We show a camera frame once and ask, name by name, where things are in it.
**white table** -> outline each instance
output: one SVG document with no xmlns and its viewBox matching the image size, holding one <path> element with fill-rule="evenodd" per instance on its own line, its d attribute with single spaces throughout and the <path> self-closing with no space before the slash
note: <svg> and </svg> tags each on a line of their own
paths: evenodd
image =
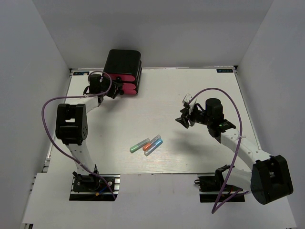
<svg viewBox="0 0 305 229">
<path fill-rule="evenodd" d="M 81 94 L 86 85 L 86 76 L 73 76 L 68 95 Z M 49 170 L 38 174 L 23 222 L 34 223 L 34 229 L 295 227 L 287 198 L 263 206 L 248 195 L 245 203 L 227 203 L 214 215 L 212 203 L 199 202 L 198 187 L 193 185 L 196 175 L 191 173 L 214 172 L 233 158 L 229 149 L 208 134 L 206 126 L 196 124 L 185 129 L 175 121 L 184 96 L 207 87 L 219 87 L 230 94 L 240 110 L 244 135 L 256 143 L 233 73 L 217 73 L 215 69 L 143 70 L 137 96 L 106 98 L 88 114 L 87 145 L 99 172 L 121 174 L 117 200 L 69 201 L 71 173 L 76 166 L 53 148 Z M 211 97 L 222 101 L 225 118 L 239 126 L 233 106 L 221 92 L 205 92 L 197 102 L 204 106 Z M 129 152 L 132 145 L 157 134 L 164 143 L 148 157 L 141 150 Z M 241 160 L 236 167 L 249 170 Z"/>
</svg>

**black and pink box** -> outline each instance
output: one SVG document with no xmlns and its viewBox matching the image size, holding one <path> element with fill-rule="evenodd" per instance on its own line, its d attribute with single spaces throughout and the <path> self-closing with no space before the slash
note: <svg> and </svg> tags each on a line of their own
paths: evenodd
<svg viewBox="0 0 305 229">
<path fill-rule="evenodd" d="M 136 50 L 112 49 L 103 71 L 113 81 L 123 83 L 124 94 L 137 94 L 142 73 L 141 53 Z"/>
</svg>

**cable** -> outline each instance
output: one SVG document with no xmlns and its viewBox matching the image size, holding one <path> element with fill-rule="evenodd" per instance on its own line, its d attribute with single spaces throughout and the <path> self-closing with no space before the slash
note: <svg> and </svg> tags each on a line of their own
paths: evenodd
<svg viewBox="0 0 305 229">
<path fill-rule="evenodd" d="M 47 127 L 45 117 L 44 117 L 44 110 L 45 110 L 46 106 L 48 105 L 48 103 L 50 103 L 50 102 L 52 102 L 52 101 L 54 101 L 54 100 L 58 100 L 58 99 L 77 99 L 77 98 L 85 98 L 85 97 L 95 97 L 95 96 L 100 96 L 100 95 L 107 94 L 107 93 L 109 92 L 110 88 L 111 88 L 111 85 L 112 85 L 112 79 L 111 79 L 111 77 L 110 77 L 107 73 L 105 73 L 105 72 L 103 72 L 103 71 L 93 71 L 92 73 L 90 73 L 90 74 L 88 75 L 88 77 L 89 77 L 91 74 L 93 74 L 93 73 L 103 73 L 103 74 L 105 74 L 105 75 L 107 75 L 107 76 L 109 77 L 109 79 L 110 79 L 110 84 L 109 84 L 108 89 L 107 89 L 105 92 L 102 92 L 102 93 L 99 93 L 99 94 L 93 94 L 93 95 L 60 96 L 60 97 L 52 98 L 52 99 L 46 101 L 45 104 L 42 106 L 42 109 L 41 109 L 41 118 L 42 118 L 43 127 L 44 127 L 44 129 L 45 129 L 45 131 L 46 131 L 46 133 L 47 133 L 47 136 L 48 136 L 49 140 L 50 140 L 51 143 L 53 144 L 53 146 L 54 146 L 59 152 L 61 152 L 62 154 L 64 154 L 66 157 L 70 158 L 71 160 L 73 160 L 73 161 L 75 161 L 77 164 L 79 164 L 85 171 L 87 171 L 88 173 L 90 173 L 90 174 L 93 175 L 93 176 L 98 177 L 99 179 L 102 179 L 102 180 L 105 182 L 105 184 L 106 184 L 106 186 L 108 187 L 108 189 L 110 190 L 110 192 L 111 192 L 113 198 L 116 199 L 116 198 L 115 198 L 115 195 L 114 195 L 114 193 L 113 193 L 113 190 L 112 190 L 111 187 L 108 185 L 108 182 L 105 180 L 105 178 L 103 178 L 103 177 L 102 177 L 101 175 L 99 175 L 99 174 L 96 174 L 96 173 L 91 172 L 86 166 L 84 166 L 83 164 L 81 164 L 81 162 L 80 162 L 78 159 L 76 159 L 76 158 L 74 158 L 74 157 L 68 155 L 68 154 L 65 153 L 62 149 L 60 149 L 60 147 L 59 147 L 59 146 L 55 143 L 55 141 L 53 140 L 53 138 L 52 138 L 52 136 L 51 136 L 51 134 L 50 134 L 50 132 L 49 132 L 49 129 L 48 129 L 48 127 Z"/>
<path fill-rule="evenodd" d="M 239 147 L 240 147 L 240 143 L 242 141 L 242 138 L 241 136 L 243 135 L 243 123 L 242 123 L 242 118 L 240 117 L 240 113 L 238 111 L 238 108 L 235 104 L 235 102 L 233 101 L 233 99 L 229 96 L 229 94 L 227 92 L 225 92 L 224 90 L 220 89 L 220 88 L 216 88 L 216 87 L 210 87 L 210 88 L 206 88 L 206 89 L 203 89 L 201 90 L 200 92 L 198 92 L 189 102 L 188 102 L 188 105 L 198 96 L 200 95 L 202 92 L 205 92 L 205 91 L 209 91 L 209 90 L 217 90 L 217 91 L 220 91 L 222 93 L 224 93 L 229 99 L 230 101 L 232 102 L 236 112 L 237 112 L 237 116 L 238 116 L 238 120 L 239 120 L 239 139 L 238 139 L 238 143 L 237 143 L 237 147 L 236 147 L 236 150 L 235 150 L 235 153 L 234 153 L 234 157 L 233 157 L 233 160 L 232 160 L 232 163 L 230 165 L 230 168 L 229 168 L 229 171 L 228 171 L 228 174 L 227 176 L 225 177 L 224 179 L 224 183 L 223 185 L 221 186 L 220 188 L 220 191 L 217 195 L 217 198 L 216 198 L 216 201 L 214 203 L 214 206 L 213 206 L 213 209 L 212 209 L 212 214 L 214 214 L 225 202 L 229 201 L 230 199 L 232 199 L 233 197 L 235 197 L 239 191 L 241 191 L 242 189 L 240 188 L 239 190 L 237 190 L 236 192 L 234 192 L 231 196 L 229 196 L 227 199 L 225 199 L 222 203 L 220 203 L 218 206 L 218 202 L 219 202 L 219 199 L 224 191 L 224 188 L 225 188 L 225 185 L 227 184 L 227 181 L 229 179 L 229 176 L 231 174 L 231 171 L 234 167 L 234 163 L 236 161 L 236 158 L 237 158 L 237 154 L 238 154 L 238 150 L 239 150 Z"/>
</svg>

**blue marker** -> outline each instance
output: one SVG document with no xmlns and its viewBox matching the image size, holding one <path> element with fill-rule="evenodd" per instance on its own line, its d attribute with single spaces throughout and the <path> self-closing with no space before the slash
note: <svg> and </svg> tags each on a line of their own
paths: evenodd
<svg viewBox="0 0 305 229">
<path fill-rule="evenodd" d="M 155 150 L 156 148 L 158 148 L 159 145 L 161 145 L 162 143 L 163 143 L 163 140 L 162 140 L 162 139 L 156 141 L 155 144 L 153 144 L 148 150 L 146 150 L 146 151 L 144 152 L 145 156 L 148 156 L 149 154 L 151 154 L 152 151 Z"/>
</svg>

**green marker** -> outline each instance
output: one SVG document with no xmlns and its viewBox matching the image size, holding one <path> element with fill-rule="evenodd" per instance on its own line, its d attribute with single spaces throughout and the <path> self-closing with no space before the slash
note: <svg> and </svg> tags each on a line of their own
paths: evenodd
<svg viewBox="0 0 305 229">
<path fill-rule="evenodd" d="M 133 147 L 131 147 L 129 150 L 131 153 L 134 153 L 135 151 L 142 148 L 144 145 L 146 145 L 149 142 L 150 142 L 149 138 L 146 138 L 145 140 L 143 140 L 143 141 L 139 142 L 138 144 L 134 145 Z"/>
</svg>

